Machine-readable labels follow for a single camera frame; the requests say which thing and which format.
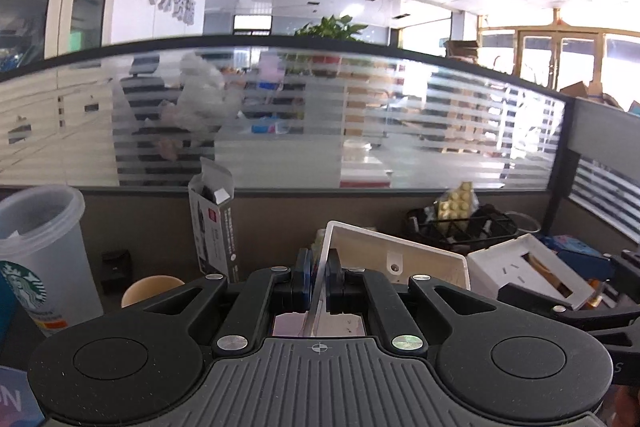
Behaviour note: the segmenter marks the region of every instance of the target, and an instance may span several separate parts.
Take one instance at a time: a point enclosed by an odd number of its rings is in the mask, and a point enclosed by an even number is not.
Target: cardboard box
[[[231,219],[234,180],[231,172],[200,158],[202,172],[189,182],[189,204],[198,265],[204,274],[222,273],[239,282],[236,237]]]

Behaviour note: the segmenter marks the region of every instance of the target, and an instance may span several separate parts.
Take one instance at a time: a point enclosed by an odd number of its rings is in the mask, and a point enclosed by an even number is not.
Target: blue item
[[[547,248],[557,251],[560,260],[583,279],[606,281],[613,277],[615,269],[609,259],[579,239],[571,235],[554,235],[542,237],[541,241]]]
[[[2,340],[14,316],[16,302],[11,288],[9,288],[4,277],[0,276],[0,349],[2,349]]]
[[[36,427],[44,420],[29,384],[27,374],[0,365],[0,425]]]

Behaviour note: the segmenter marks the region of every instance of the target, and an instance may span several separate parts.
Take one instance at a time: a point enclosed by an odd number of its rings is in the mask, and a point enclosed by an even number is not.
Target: electrical outlet box
[[[530,233],[466,256],[471,290],[497,298],[507,283],[523,286],[577,310],[594,289]]]

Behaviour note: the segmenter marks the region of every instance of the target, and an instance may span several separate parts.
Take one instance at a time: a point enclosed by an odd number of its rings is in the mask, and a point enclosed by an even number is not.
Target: black wire basket
[[[436,221],[428,221],[424,209],[415,208],[406,214],[404,237],[466,255],[518,237],[518,226],[491,205],[481,206],[468,219]]]

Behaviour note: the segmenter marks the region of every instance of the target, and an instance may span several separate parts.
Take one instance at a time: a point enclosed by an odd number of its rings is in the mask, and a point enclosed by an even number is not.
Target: product box
[[[202,171],[189,182],[193,237],[200,271],[223,273],[239,282],[236,238],[231,220],[234,180],[231,172],[208,158],[200,158]]]
[[[583,279],[606,281],[613,277],[615,269],[609,259],[571,235],[542,237],[540,241],[558,252],[558,257]]]
[[[43,420],[27,374],[0,365],[0,426],[36,427]]]

